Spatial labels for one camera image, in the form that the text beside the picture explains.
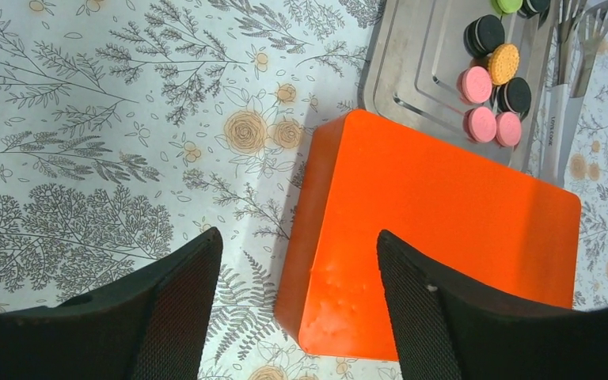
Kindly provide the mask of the left gripper silver tong finger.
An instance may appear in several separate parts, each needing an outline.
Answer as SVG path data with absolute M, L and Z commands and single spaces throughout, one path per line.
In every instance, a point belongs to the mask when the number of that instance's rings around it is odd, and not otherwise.
M 554 26 L 555 62 L 540 169 L 540 179 L 553 185 L 559 184 L 558 167 L 565 110 L 569 99 L 570 39 L 583 15 L 586 4 L 586 1 L 559 1 L 559 7 L 553 10 L 554 15 L 557 16 L 557 23 Z
M 557 185 L 564 186 L 564 174 L 580 120 L 589 81 L 595 64 L 595 58 L 605 35 L 608 33 L 608 1 L 602 1 L 583 12 L 577 26 L 577 41 L 581 58 L 572 86 L 571 96 L 565 109 L 564 126 L 559 149 Z

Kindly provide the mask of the orange box lid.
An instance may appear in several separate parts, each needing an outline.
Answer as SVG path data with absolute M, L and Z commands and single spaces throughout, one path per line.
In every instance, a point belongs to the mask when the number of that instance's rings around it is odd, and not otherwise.
M 397 359 L 382 230 L 489 286 L 571 308 L 577 195 L 363 110 L 314 133 L 275 304 L 308 354 Z

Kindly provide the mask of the stainless steel tray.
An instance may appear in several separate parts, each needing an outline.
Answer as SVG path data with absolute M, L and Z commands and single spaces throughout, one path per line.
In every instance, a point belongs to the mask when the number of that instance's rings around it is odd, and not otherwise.
M 524 17 L 503 14 L 494 1 L 388 1 L 372 40 L 362 106 L 369 112 L 524 172 L 530 158 L 558 1 Z M 478 18 L 498 17 L 505 42 L 519 50 L 517 76 L 530 85 L 531 105 L 521 115 L 522 136 L 513 148 L 478 143 L 463 127 L 473 108 L 458 89 L 468 67 L 484 66 L 465 42 Z

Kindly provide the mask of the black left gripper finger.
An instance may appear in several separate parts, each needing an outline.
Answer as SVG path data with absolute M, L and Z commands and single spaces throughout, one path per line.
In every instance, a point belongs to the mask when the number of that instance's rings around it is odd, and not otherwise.
M 608 307 L 530 301 L 431 259 L 388 230 L 378 266 L 405 379 L 608 379 Z
M 55 307 L 0 313 L 0 379 L 195 379 L 222 260 L 206 230 Z

